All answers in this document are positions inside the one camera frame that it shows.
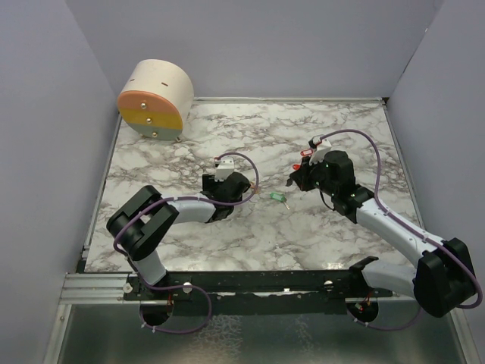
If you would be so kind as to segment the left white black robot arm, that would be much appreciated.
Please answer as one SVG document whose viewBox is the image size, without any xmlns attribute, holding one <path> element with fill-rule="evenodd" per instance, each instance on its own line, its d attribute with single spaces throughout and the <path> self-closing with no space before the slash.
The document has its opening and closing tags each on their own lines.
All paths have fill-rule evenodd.
<svg viewBox="0 0 485 364">
<path fill-rule="evenodd" d="M 151 299 L 167 292 L 167 270 L 156 252 L 174 224 L 212 223 L 227 218 L 241 204 L 249 180 L 239 172 L 225 180 L 202 176 L 202 192 L 193 196 L 164 198 L 152 185 L 142 187 L 106 223 L 106 229 L 141 274 L 141 290 Z"/>
</svg>

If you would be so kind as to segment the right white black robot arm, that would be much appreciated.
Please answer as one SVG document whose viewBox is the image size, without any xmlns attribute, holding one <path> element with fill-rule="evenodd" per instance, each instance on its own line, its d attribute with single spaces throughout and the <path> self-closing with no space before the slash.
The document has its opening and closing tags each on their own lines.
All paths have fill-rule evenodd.
<svg viewBox="0 0 485 364">
<path fill-rule="evenodd" d="M 457 238 L 443 240 L 420 229 L 385 206 L 377 194 L 357 184 L 352 160 L 344 151 L 306 149 L 293 167 L 288 184 L 301 191 L 317 189 L 329 196 L 333 210 L 374 232 L 411 263 L 409 267 L 369 258 L 348 278 L 349 290 L 364 297 L 374 288 L 392 290 L 416 299 L 419 306 L 440 318 L 454 308 L 468 308 L 466 300 L 482 303 L 468 247 Z"/>
</svg>

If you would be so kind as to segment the orange carabiner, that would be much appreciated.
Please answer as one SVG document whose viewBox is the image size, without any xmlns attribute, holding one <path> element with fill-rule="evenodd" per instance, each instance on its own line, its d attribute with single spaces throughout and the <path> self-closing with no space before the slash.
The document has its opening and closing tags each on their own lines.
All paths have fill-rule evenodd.
<svg viewBox="0 0 485 364">
<path fill-rule="evenodd" d="M 255 184 L 251 184 L 251 190 L 254 194 L 259 194 L 259 188 Z"/>
</svg>

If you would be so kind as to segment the green tag key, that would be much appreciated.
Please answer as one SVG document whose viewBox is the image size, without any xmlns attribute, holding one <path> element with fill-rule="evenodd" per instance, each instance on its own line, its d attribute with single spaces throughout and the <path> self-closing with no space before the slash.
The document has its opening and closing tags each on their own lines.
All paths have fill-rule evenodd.
<svg viewBox="0 0 485 364">
<path fill-rule="evenodd" d="M 282 203 L 287 209 L 289 209 L 287 198 L 282 193 L 276 193 L 276 192 L 270 193 L 270 198 Z"/>
</svg>

